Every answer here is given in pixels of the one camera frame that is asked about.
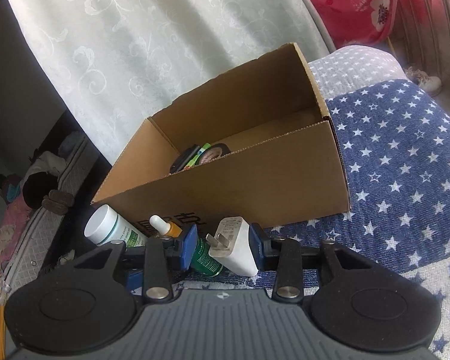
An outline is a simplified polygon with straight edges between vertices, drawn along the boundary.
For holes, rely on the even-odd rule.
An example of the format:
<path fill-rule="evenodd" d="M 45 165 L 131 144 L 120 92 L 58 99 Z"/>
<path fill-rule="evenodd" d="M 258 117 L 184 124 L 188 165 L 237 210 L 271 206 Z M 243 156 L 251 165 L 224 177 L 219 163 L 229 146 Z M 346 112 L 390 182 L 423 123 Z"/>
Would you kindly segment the green lip balm stick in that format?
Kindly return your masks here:
<path fill-rule="evenodd" d="M 185 169 L 189 169 L 190 167 L 194 167 L 198 161 L 198 159 L 201 157 L 201 155 L 203 155 L 203 153 L 205 151 L 207 151 L 209 149 L 209 147 L 211 147 L 211 144 L 206 143 L 204 144 L 204 146 L 202 146 L 198 152 L 195 153 L 195 155 L 187 162 L 187 164 L 185 165 Z"/>

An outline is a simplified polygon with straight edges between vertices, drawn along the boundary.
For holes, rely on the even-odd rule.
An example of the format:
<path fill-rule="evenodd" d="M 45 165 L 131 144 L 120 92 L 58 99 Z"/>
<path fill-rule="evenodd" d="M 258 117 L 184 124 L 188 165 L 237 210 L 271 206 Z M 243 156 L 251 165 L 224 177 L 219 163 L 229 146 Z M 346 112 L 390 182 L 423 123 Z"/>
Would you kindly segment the white mattress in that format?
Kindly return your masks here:
<path fill-rule="evenodd" d="M 81 136 L 66 159 L 58 189 L 77 194 L 98 155 L 91 141 Z M 62 221 L 44 208 L 29 211 L 21 197 L 8 205 L 0 228 L 0 305 L 38 277 Z"/>

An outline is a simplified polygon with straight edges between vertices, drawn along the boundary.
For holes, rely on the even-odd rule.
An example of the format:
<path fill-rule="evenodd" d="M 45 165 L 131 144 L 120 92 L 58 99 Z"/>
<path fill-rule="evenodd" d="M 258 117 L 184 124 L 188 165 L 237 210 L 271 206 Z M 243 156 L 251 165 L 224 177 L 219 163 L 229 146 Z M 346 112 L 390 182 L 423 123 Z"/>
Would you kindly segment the black electrical tape roll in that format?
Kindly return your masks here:
<path fill-rule="evenodd" d="M 207 164 L 216 158 L 221 158 L 228 155 L 231 151 L 228 146 L 223 143 L 218 143 L 207 148 L 197 159 L 196 165 Z"/>

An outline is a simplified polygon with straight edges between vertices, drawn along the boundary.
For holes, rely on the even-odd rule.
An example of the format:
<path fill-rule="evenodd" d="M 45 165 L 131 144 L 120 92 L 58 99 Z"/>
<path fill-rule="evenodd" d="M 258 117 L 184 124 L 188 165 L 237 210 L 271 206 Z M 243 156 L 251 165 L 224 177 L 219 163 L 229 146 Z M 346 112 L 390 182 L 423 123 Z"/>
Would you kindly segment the metal window railing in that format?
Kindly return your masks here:
<path fill-rule="evenodd" d="M 390 40 L 402 66 L 440 77 L 450 94 L 450 0 L 397 0 Z"/>

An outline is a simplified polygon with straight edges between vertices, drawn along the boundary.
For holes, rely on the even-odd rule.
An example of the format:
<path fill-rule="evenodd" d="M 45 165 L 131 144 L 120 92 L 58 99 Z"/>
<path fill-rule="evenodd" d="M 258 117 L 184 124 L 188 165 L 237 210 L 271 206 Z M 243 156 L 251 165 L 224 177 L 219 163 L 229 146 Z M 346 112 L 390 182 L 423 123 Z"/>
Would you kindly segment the white shoe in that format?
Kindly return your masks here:
<path fill-rule="evenodd" d="M 435 97 L 441 92 L 442 82 L 438 76 L 430 76 L 426 72 L 408 67 L 405 70 L 406 77 L 414 82 L 429 96 Z"/>

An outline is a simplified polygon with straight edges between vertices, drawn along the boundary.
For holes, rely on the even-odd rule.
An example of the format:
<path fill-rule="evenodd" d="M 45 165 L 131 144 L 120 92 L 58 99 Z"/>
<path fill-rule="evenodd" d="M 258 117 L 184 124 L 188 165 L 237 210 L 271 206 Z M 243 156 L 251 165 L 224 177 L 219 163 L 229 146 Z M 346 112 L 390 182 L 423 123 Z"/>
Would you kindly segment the white power adapter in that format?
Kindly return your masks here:
<path fill-rule="evenodd" d="M 209 256 L 235 275 L 254 277 L 258 268 L 249 245 L 249 224 L 240 216 L 222 219 L 205 237 Z"/>

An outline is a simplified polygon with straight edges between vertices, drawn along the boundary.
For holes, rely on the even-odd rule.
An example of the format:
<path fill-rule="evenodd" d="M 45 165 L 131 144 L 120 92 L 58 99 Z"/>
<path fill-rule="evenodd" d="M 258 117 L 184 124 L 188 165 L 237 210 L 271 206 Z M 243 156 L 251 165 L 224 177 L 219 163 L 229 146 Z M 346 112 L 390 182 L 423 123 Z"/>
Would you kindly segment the white embossed curtain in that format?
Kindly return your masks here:
<path fill-rule="evenodd" d="M 297 43 L 333 51 L 310 0 L 8 0 L 34 57 L 105 158 L 149 116 L 235 66 Z"/>

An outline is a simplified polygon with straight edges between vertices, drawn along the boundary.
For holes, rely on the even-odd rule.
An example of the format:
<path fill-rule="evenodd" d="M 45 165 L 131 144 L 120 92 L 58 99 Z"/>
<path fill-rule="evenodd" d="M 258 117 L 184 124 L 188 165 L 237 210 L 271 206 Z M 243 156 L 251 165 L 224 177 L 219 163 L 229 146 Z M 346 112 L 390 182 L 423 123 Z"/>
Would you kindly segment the white vitamin bottle green label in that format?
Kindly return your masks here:
<path fill-rule="evenodd" d="M 139 247 L 147 242 L 145 234 L 109 205 L 102 205 L 95 210 L 85 226 L 84 236 L 97 246 L 123 241 L 127 247 Z"/>

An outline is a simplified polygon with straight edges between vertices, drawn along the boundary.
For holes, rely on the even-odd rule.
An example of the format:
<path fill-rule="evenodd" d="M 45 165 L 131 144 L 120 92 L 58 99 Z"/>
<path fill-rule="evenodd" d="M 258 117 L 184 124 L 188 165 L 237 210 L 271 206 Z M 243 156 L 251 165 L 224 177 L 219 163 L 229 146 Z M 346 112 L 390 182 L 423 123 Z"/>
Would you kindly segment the green glass dropper bottle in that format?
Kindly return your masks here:
<path fill-rule="evenodd" d="M 158 232 L 161 239 L 166 238 L 166 255 L 171 258 L 173 269 L 184 272 L 179 269 L 179 235 L 183 229 L 178 224 L 165 221 L 156 214 L 149 218 L 149 223 Z M 223 266 L 209 256 L 209 244 L 198 236 L 195 253 L 189 268 L 201 275 L 214 277 L 221 272 Z"/>

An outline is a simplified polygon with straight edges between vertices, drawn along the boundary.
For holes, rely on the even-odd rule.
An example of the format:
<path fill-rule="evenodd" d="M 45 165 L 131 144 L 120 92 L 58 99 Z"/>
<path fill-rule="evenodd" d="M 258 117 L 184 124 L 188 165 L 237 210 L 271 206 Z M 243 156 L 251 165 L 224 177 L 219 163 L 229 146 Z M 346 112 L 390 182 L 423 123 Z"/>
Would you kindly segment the blue star patterned blanket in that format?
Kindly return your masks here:
<path fill-rule="evenodd" d="M 450 359 L 450 117 L 379 49 L 346 46 L 306 62 L 337 134 L 351 208 L 266 229 L 303 245 L 343 244 L 430 291 L 441 322 L 428 347 Z"/>

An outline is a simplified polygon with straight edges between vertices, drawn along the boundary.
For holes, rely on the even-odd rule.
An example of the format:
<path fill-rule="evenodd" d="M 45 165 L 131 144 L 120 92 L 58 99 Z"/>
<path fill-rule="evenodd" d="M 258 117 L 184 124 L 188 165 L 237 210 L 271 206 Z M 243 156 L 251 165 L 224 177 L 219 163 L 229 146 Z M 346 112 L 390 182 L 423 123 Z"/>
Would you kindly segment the brown cardboard box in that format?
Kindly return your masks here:
<path fill-rule="evenodd" d="M 184 150 L 206 143 L 231 152 L 170 174 Z M 232 216 L 272 228 L 349 211 L 332 117 L 299 46 L 235 67 L 147 118 L 92 203 L 145 233 L 152 215 L 212 233 Z"/>

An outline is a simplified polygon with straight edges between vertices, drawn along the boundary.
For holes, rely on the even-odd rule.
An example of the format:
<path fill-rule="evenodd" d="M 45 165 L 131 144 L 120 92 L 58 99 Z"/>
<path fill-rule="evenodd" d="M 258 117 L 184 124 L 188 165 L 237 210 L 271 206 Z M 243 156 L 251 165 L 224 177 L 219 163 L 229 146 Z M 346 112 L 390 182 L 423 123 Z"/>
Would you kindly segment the clothes pile on mattress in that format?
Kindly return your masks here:
<path fill-rule="evenodd" d="M 0 189 L 7 203 L 0 227 L 0 274 L 21 239 L 31 215 L 43 208 L 64 215 L 74 204 L 74 195 L 58 189 L 66 160 L 49 151 L 39 155 L 24 177 L 0 174 Z"/>

